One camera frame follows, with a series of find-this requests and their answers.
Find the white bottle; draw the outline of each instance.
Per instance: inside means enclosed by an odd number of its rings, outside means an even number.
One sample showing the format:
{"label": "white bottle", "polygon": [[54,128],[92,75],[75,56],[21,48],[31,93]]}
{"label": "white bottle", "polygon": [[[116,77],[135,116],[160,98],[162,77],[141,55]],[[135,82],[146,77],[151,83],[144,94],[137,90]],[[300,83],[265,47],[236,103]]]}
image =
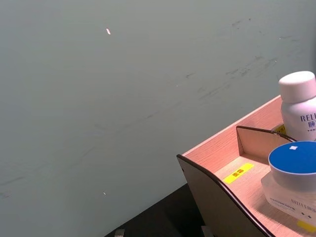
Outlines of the white bottle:
{"label": "white bottle", "polygon": [[316,139],[316,79],[312,72],[295,72],[279,80],[281,113],[286,134],[298,141]]}

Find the blue lid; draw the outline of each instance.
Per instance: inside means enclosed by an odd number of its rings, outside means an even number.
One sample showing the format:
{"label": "blue lid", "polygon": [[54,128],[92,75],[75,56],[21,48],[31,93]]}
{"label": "blue lid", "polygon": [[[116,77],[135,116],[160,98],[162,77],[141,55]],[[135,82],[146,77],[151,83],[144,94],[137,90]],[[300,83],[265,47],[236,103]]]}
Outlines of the blue lid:
{"label": "blue lid", "polygon": [[292,142],[275,148],[269,155],[276,169],[297,173],[316,173],[316,142]]}

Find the dark edge trim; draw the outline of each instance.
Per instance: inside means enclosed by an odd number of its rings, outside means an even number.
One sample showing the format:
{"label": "dark edge trim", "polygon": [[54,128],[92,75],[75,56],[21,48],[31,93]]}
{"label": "dark edge trim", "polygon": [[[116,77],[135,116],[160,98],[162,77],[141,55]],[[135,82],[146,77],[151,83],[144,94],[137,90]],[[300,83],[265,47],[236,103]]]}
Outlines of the dark edge trim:
{"label": "dark edge trim", "polygon": [[277,135],[277,136],[280,136],[290,142],[297,142],[297,140],[295,140],[294,138],[290,137],[290,136],[287,136],[285,134],[282,134],[282,133],[279,133],[279,132],[276,132],[276,131],[273,131],[273,130],[267,130],[267,129],[262,129],[262,128],[255,128],[255,127],[246,127],[246,126],[236,126],[236,129],[237,128],[243,128],[243,129],[249,129],[249,130],[255,130],[255,131],[260,131],[260,132],[267,132],[267,133],[271,133],[271,134],[274,134],[274,135]]}
{"label": "dark edge trim", "polygon": [[207,175],[209,178],[211,178],[227,194],[227,196],[242,211],[242,213],[254,224],[254,226],[257,227],[257,229],[260,232],[262,232],[265,236],[276,237],[264,225],[262,225],[260,221],[258,221],[258,219],[244,206],[244,204],[242,204],[242,202],[235,196],[235,194],[219,178],[217,178],[216,175],[214,175],[212,172],[205,169],[204,167],[184,157],[183,155],[178,154],[177,158],[190,164],[191,166],[193,166],[194,168],[198,169],[199,171]]}

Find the white bottle cap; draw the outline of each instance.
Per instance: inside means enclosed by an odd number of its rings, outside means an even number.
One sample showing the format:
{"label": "white bottle cap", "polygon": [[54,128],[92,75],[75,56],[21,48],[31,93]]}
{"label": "white bottle cap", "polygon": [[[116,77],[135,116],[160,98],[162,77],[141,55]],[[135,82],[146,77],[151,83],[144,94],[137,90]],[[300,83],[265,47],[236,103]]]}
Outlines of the white bottle cap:
{"label": "white bottle cap", "polygon": [[316,79],[312,72],[291,73],[282,77],[278,84],[285,103],[299,103],[316,96]]}

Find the yellow sticker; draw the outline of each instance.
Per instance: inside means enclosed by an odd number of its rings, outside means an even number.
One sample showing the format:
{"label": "yellow sticker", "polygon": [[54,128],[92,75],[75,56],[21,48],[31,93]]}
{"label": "yellow sticker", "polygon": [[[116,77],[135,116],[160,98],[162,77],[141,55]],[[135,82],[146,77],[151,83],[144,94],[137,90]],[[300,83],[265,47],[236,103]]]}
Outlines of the yellow sticker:
{"label": "yellow sticker", "polygon": [[274,131],[286,135],[286,131],[285,131],[284,124],[282,124],[282,125],[276,127],[276,128],[274,129]]}
{"label": "yellow sticker", "polygon": [[248,170],[250,170],[254,165],[250,164],[250,163],[246,163],[244,164],[242,167],[240,167],[239,169],[235,170],[232,174],[230,174],[229,176],[227,176],[224,179],[224,182],[227,184],[232,183],[233,181],[235,181],[237,178],[239,178],[240,176],[242,176],[245,172],[247,172]]}
{"label": "yellow sticker", "polygon": [[298,221],[297,225],[301,228],[303,228],[304,230],[314,233],[316,231],[316,227],[312,226],[311,224],[305,223],[304,221]]}

